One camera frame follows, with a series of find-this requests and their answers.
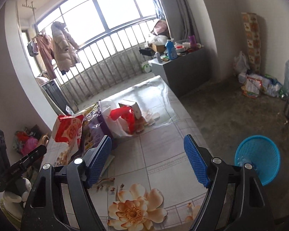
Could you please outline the red orange snack bag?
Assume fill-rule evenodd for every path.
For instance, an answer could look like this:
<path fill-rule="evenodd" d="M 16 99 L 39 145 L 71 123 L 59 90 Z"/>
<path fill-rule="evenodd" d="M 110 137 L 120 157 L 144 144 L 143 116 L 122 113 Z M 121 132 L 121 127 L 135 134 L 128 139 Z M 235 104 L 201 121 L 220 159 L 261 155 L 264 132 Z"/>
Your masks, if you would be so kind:
<path fill-rule="evenodd" d="M 79 151 L 83 120 L 83 114 L 58 115 L 51 136 L 55 143 L 63 144 L 63 147 L 59 148 L 56 166 L 68 165 L 72 157 Z"/>

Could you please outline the purple snack bag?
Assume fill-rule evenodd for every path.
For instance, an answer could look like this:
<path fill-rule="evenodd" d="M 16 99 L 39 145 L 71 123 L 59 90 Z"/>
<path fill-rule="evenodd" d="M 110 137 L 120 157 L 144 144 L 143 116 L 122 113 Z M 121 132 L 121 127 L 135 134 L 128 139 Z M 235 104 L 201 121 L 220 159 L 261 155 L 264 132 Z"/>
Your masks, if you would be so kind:
<path fill-rule="evenodd" d="M 106 120 L 102 115 L 101 102 L 98 101 L 86 110 L 82 125 L 82 136 L 84 150 L 96 148 L 104 136 L 114 139 Z M 115 142 L 112 142 L 112 149 L 115 148 Z"/>

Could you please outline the red plastic bag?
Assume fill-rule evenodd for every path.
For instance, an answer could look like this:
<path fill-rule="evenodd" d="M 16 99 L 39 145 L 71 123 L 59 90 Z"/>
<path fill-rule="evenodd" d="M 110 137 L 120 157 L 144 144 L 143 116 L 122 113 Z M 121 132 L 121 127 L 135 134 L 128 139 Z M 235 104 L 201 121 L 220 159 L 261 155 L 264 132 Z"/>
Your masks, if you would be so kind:
<path fill-rule="evenodd" d="M 127 133 L 133 134 L 135 132 L 136 118 L 131 106 L 123 106 L 117 109 L 113 109 L 111 110 L 109 117 L 113 121 L 116 121 L 119 118 L 123 119 L 128 127 Z"/>

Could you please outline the white paper towel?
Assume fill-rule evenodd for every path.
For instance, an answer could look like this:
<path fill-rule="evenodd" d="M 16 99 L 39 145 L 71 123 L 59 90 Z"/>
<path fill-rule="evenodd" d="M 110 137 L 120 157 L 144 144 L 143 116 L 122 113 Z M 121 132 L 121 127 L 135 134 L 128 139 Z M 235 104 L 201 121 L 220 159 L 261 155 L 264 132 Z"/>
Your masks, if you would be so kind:
<path fill-rule="evenodd" d="M 127 133 L 128 127 L 124 120 L 119 118 L 118 120 L 113 121 L 109 117 L 111 110 L 117 108 L 119 108 L 119 106 L 117 106 L 113 101 L 101 101 L 102 115 L 104 116 L 107 126 L 109 127 L 113 136 L 116 138 L 129 137 L 133 134 Z"/>

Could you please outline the blue plastic waste basket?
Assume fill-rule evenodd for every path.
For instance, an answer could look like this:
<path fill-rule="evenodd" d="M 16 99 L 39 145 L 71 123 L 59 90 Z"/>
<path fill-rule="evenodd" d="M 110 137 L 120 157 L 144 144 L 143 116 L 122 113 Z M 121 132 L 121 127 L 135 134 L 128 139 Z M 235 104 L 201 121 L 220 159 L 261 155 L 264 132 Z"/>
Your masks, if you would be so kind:
<path fill-rule="evenodd" d="M 270 184 L 280 169 L 279 149 L 265 136 L 248 137 L 239 144 L 234 157 L 235 166 L 243 166 L 245 163 L 252 165 L 262 185 Z"/>

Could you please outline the black plastic crate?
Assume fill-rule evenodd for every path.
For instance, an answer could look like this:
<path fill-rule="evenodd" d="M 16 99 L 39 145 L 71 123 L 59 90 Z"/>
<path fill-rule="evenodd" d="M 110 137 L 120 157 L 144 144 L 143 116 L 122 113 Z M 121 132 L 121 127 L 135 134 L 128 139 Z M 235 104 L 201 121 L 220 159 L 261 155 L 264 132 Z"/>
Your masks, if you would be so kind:
<path fill-rule="evenodd" d="M 74 115 L 74 111 L 54 80 L 42 84 L 42 88 L 63 113 L 66 115 Z"/>

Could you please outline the floral table cloth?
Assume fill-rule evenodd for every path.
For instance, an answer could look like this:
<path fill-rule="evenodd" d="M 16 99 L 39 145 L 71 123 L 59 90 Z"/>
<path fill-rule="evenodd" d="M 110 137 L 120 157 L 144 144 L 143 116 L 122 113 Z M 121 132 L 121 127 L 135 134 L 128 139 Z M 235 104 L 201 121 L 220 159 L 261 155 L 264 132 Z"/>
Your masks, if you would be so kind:
<path fill-rule="evenodd" d="M 183 139 L 192 135 L 199 146 L 206 142 L 162 78 L 125 89 L 104 99 L 102 105 L 118 107 L 125 101 L 136 102 L 143 116 L 153 117 L 155 122 L 138 134 L 117 139 L 114 159 L 103 174 L 107 182 L 89 190 L 98 215 L 106 225 L 118 190 L 124 191 L 123 200 L 143 192 L 161 193 L 164 201 L 155 207 L 153 230 L 188 230 L 207 190 L 196 179 Z"/>

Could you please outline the pink hanging garment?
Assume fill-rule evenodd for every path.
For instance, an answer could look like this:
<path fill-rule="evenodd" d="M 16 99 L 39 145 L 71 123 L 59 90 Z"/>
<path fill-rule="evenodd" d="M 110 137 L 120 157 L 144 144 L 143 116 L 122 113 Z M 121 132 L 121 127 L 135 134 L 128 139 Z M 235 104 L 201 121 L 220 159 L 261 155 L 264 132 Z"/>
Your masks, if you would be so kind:
<path fill-rule="evenodd" d="M 54 80 L 56 78 L 56 74 L 52 64 L 52 60 L 54 59 L 52 38 L 47 34 L 39 34 L 36 37 L 36 40 L 39 47 L 39 53 L 46 67 L 49 79 Z"/>

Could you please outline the white plastic bag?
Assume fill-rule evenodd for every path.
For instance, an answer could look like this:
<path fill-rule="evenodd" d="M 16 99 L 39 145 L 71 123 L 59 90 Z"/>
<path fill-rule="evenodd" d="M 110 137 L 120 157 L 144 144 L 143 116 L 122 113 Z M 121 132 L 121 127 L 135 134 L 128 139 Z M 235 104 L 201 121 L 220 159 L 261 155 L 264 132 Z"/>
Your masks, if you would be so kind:
<path fill-rule="evenodd" d="M 242 51 L 234 57 L 232 67 L 235 74 L 246 73 L 250 69 L 246 55 Z"/>

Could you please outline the grey cabinet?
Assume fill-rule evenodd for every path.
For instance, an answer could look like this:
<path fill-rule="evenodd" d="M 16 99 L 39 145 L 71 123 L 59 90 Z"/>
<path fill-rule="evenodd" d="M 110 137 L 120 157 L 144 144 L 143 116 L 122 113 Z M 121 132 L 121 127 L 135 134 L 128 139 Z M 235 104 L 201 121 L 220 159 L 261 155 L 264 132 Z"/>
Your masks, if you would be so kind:
<path fill-rule="evenodd" d="M 209 58 L 205 49 L 199 49 L 168 62 L 149 61 L 151 71 L 161 76 L 179 98 L 198 88 L 211 78 Z"/>

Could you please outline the metal balcony railing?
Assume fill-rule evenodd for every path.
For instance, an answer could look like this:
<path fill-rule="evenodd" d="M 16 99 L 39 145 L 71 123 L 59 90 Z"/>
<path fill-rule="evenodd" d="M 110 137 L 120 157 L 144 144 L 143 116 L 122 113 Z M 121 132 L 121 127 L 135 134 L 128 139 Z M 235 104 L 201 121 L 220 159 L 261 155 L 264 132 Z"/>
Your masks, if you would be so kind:
<path fill-rule="evenodd" d="M 102 36 L 77 51 L 80 62 L 62 74 L 55 68 L 56 83 L 71 106 L 78 106 L 98 93 L 140 75 L 145 48 L 157 20 L 149 18 Z"/>

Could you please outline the white green paper bag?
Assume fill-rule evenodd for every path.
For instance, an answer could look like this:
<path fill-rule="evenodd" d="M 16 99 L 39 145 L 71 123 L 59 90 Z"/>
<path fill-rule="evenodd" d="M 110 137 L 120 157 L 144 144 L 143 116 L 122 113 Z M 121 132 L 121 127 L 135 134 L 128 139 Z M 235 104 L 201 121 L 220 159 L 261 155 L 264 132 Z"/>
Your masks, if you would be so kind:
<path fill-rule="evenodd" d="M 151 66 L 149 65 L 148 61 L 145 61 L 141 64 L 141 70 L 146 74 L 151 72 Z"/>

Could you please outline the blue detergent bottle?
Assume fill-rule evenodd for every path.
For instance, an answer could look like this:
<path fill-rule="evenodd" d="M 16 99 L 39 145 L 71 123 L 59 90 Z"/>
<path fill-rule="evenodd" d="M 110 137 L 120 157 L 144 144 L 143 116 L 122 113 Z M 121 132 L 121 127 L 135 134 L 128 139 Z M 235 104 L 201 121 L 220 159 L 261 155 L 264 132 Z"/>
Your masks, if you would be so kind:
<path fill-rule="evenodd" d="M 172 40 L 167 40 L 165 44 L 166 50 L 167 50 L 167 55 L 169 57 L 169 60 L 174 60 L 178 58 L 178 55 L 176 53 L 175 46 L 172 42 Z"/>

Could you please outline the purple cup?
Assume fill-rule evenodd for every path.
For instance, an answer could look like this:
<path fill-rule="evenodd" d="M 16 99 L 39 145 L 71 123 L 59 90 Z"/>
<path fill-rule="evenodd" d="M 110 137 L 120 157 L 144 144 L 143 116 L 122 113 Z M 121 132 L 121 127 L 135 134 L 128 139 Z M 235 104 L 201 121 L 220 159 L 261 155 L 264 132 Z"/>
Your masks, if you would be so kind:
<path fill-rule="evenodd" d="M 190 42 L 191 48 L 196 48 L 197 47 L 197 41 L 194 35 L 188 36 L 188 40 Z"/>

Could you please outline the patterned tall box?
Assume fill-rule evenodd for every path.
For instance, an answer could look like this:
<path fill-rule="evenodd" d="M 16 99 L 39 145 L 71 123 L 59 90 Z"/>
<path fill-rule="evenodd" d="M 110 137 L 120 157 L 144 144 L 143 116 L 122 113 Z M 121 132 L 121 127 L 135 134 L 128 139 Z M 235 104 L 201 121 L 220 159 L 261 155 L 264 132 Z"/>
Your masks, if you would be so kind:
<path fill-rule="evenodd" d="M 255 13 L 241 13 L 250 69 L 259 74 L 261 64 L 260 26 Z"/>

